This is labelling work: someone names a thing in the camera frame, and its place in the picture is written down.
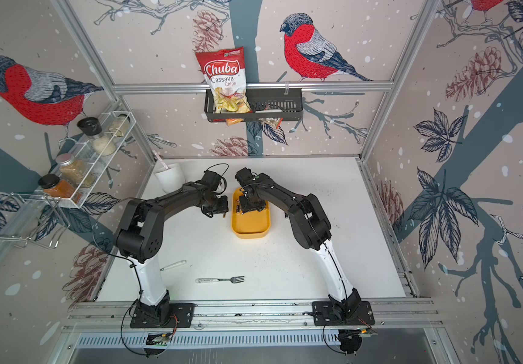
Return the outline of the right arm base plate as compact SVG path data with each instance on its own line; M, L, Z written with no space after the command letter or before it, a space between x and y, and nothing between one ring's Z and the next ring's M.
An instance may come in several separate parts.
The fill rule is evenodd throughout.
M371 303L362 301L350 318L339 318L330 301L313 301L311 313L315 326L373 326L375 317Z

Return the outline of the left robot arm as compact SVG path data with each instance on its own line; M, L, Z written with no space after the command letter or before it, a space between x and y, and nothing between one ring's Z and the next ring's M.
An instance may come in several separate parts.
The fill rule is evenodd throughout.
M120 255L131 262L139 283L135 317L149 325L163 326L174 320L170 293L161 277L156 255L164 240L164 224L176 214L198 207L208 218L229 212L228 198L218 190L226 179L206 170L201 179L149 200L132 199L124 209L115 242Z

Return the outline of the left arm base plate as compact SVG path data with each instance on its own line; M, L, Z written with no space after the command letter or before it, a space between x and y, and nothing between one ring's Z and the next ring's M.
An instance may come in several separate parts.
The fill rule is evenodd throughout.
M158 306L139 303L133 309L130 328L189 328L192 324L194 309L194 303L162 303Z

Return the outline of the yellow plastic storage box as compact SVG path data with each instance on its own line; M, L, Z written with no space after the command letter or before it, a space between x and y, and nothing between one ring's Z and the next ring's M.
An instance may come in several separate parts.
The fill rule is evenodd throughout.
M270 207L265 203L262 211L243 213L241 210L240 197L243 195L239 189L233 192L231 227L233 233L240 239L258 239L265 237L270 230Z

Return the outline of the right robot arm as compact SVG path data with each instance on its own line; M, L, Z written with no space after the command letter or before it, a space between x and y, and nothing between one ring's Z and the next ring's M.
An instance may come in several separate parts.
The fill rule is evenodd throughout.
M269 175L256 174L249 168L237 171L235 179L243 193L239 198L241 212L261 211L267 203L284 211L297 243L314 253L327 284L336 320L350 322L357 319L362 299L337 258L331 242L331 222L316 195L294 193Z

